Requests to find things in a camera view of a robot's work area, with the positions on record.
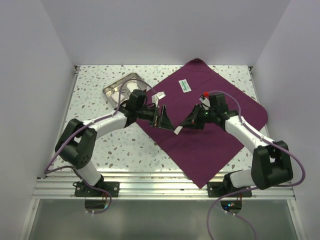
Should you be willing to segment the small white plaster packet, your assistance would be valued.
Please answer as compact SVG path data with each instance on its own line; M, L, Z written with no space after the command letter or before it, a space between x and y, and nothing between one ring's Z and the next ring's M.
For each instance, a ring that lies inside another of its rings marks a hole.
M182 129L183 129L182 126L178 126L173 132L174 132L176 135L178 135Z

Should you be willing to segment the green white dressing packet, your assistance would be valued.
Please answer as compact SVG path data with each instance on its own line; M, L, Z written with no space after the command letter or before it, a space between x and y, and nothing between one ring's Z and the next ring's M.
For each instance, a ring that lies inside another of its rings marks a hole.
M188 92L192 91L192 89L186 79L179 80L178 83L179 83L183 93L188 93Z

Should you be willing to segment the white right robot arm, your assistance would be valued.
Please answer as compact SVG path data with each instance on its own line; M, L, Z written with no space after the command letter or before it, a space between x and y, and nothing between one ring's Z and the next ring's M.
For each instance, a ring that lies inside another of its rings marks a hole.
M223 179L223 192L235 196L241 188L257 187L265 190L293 179L291 157L284 141L275 142L247 124L237 110L229 110L226 103L205 109L196 104L180 126L202 130L205 124L216 124L236 138L252 154L251 168L228 173Z

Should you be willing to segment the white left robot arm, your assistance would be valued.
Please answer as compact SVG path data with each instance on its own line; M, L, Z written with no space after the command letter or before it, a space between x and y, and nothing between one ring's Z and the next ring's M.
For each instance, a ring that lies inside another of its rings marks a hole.
M79 121L76 118L70 120L55 146L55 153L68 162L87 183L87 192L99 196L103 193L104 184L101 182L101 174L91 161L96 140L115 130L124 129L138 119L147 121L153 128L175 130L164 105L120 106L109 115L90 121Z

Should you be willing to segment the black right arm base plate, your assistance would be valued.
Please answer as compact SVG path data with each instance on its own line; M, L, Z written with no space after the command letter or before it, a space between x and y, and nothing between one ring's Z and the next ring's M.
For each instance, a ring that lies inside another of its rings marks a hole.
M207 194L209 198L218 198L222 197L226 194L233 193L240 190L246 190L248 189L248 192L241 192L237 194L233 194L231 197L242 197L244 198L250 198L252 197L252 188L251 187L240 187L236 188L231 186L230 184L225 183L225 181L209 181L207 183Z

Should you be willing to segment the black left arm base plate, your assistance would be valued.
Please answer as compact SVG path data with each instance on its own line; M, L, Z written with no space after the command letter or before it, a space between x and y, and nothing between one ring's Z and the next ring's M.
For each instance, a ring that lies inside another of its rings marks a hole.
M117 181L103 181L97 183L96 186L88 186L83 181L74 182L75 197L112 197L116 198L119 195L120 183Z

